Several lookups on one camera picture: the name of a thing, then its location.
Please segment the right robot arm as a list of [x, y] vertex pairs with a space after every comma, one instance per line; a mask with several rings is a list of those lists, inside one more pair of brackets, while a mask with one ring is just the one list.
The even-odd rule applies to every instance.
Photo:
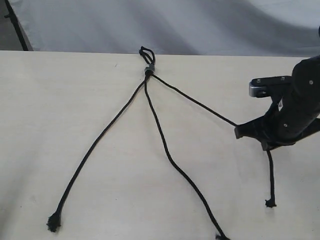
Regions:
[[249, 82], [249, 95], [271, 98], [266, 113], [237, 125], [237, 139], [248, 137], [264, 151], [291, 146], [320, 131], [320, 58], [304, 59], [291, 75], [260, 77]]

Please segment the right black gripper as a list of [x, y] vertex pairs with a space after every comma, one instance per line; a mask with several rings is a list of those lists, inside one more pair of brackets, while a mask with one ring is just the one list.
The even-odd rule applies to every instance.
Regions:
[[262, 140], [263, 151], [292, 146], [320, 131], [320, 91], [290, 89], [269, 115], [258, 117], [235, 127], [236, 139]]

